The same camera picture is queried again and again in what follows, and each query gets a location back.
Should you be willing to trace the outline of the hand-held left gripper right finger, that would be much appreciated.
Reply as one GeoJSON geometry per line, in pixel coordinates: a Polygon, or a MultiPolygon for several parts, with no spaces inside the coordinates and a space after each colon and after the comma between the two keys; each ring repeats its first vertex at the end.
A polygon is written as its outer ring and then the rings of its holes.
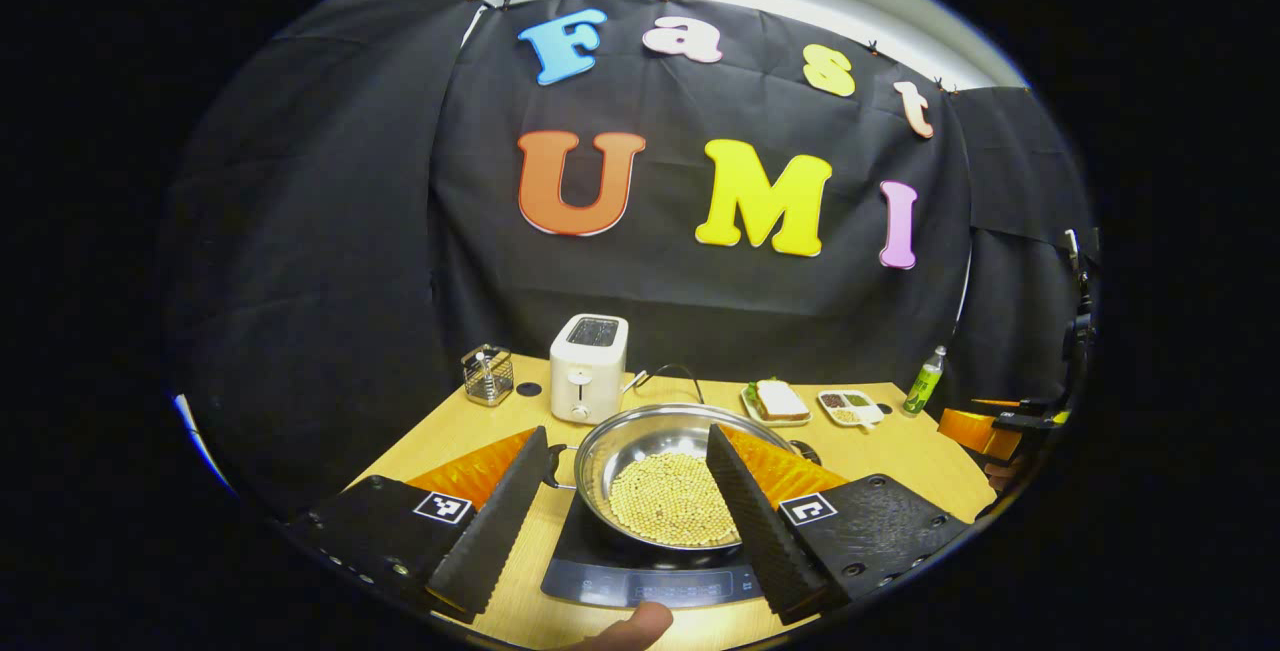
{"type": "Polygon", "coordinates": [[[970,529],[888,475],[819,481],[812,460],[724,425],[709,428],[707,466],[785,624],[864,609],[970,529]]]}

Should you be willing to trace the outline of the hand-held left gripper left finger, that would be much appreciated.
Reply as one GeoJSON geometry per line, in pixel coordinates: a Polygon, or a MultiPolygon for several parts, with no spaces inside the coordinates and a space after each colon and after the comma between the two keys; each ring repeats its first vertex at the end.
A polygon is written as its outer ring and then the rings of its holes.
{"type": "Polygon", "coordinates": [[[526,428],[411,482],[367,475],[285,523],[285,535],[399,608],[471,623],[548,468],[545,428],[526,428]]]}

